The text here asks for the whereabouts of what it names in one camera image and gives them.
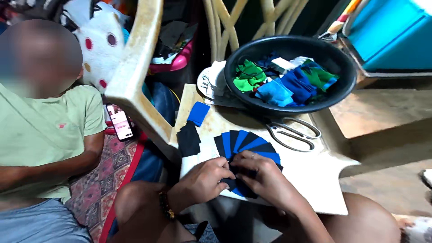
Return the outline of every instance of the yellow cord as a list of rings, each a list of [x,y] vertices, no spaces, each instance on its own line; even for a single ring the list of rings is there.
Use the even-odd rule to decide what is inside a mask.
[[[172,89],[170,89],[169,88],[169,90],[171,90],[171,92],[175,95],[175,97],[177,98],[177,100],[178,100],[178,103],[180,103],[180,99],[178,98],[178,96],[175,94],[175,92],[174,91],[172,91]]]

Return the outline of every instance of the smartphone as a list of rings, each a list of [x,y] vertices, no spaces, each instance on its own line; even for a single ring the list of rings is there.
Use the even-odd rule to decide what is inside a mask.
[[[126,113],[116,105],[108,104],[106,106],[118,140],[120,142],[124,142],[132,139],[134,137],[134,133]]]

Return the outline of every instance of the black plastic basin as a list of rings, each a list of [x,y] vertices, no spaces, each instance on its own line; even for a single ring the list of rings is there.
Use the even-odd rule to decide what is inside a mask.
[[[234,85],[236,67],[245,59],[256,62],[276,51],[283,59],[291,60],[298,56],[313,58],[316,63],[332,74],[339,75],[338,81],[327,89],[327,99],[302,107],[279,107],[269,105],[259,99],[243,94]],[[357,71],[354,63],[339,49],[316,38],[282,35],[251,41],[237,49],[225,65],[225,80],[228,88],[244,103],[246,108],[266,116],[290,116],[310,113],[330,107],[343,100],[354,88]]]

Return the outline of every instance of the scissors handle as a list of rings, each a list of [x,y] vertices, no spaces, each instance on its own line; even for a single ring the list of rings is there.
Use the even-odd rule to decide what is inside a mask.
[[[295,129],[293,129],[293,128],[287,126],[287,125],[285,125],[285,123],[284,123],[285,120],[290,120],[290,121],[302,124],[303,126],[305,126],[305,127],[309,128],[310,130],[312,130],[315,133],[315,137],[311,137],[309,135],[306,135],[306,134],[304,134],[304,133],[302,133],[302,132],[300,132],[298,130],[295,130]],[[271,123],[269,125],[271,127],[273,127],[273,126],[282,127],[282,128],[284,128],[284,129],[286,129],[288,131],[291,131],[291,132],[297,134],[298,136],[300,136],[299,138],[305,137],[307,139],[312,139],[313,140],[313,139],[317,139],[317,138],[321,137],[321,131],[317,127],[315,127],[314,125],[312,125],[312,124],[310,124],[308,122],[305,122],[303,120],[300,120],[300,119],[297,119],[297,118],[293,118],[293,117],[284,117],[284,118],[277,119],[277,120],[273,120],[272,119]]]
[[[281,140],[279,140],[279,139],[275,136],[275,134],[273,133],[273,129],[272,129],[272,127],[270,127],[268,124],[266,124],[266,126],[267,126],[267,129],[269,130],[270,135],[272,136],[272,138],[273,138],[274,140],[276,140],[276,142],[278,142],[280,145],[282,145],[282,146],[284,146],[284,147],[286,147],[286,148],[289,148],[289,149],[294,150],[294,151],[297,151],[297,152],[311,152],[312,150],[315,149],[315,145],[314,145],[314,143],[312,143],[311,141],[309,141],[309,140],[307,140],[307,139],[304,139],[304,138],[302,138],[302,137],[295,136],[295,135],[293,135],[293,134],[291,134],[291,133],[287,133],[287,132],[284,132],[284,131],[277,131],[276,133],[281,133],[281,134],[283,134],[283,135],[286,135],[286,136],[289,136],[289,137],[292,137],[292,138],[295,138],[295,139],[297,139],[297,140],[300,140],[300,141],[302,141],[302,142],[307,143],[307,144],[309,145],[309,150],[300,150],[300,149],[296,149],[296,148],[293,148],[293,147],[291,147],[291,146],[288,146],[288,145],[286,145],[285,143],[283,143]]]

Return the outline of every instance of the knee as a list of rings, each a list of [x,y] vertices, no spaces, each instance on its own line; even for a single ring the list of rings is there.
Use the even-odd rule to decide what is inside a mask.
[[[116,195],[114,210],[119,224],[124,224],[140,208],[152,200],[158,200],[156,195],[165,185],[145,181],[135,181],[123,186]]]
[[[349,192],[344,192],[343,198],[345,199],[345,204],[350,216],[361,218],[374,216],[377,219],[388,223],[395,223],[395,225],[397,225],[397,222],[391,213],[372,199],[360,194]]]
[[[162,190],[164,184],[145,181],[130,182],[123,186],[116,195],[115,205],[122,204],[145,204],[149,199],[148,195]]]
[[[394,242],[400,239],[400,229],[393,215],[379,203],[355,193],[344,193],[349,221],[356,221],[361,228],[375,228]]]

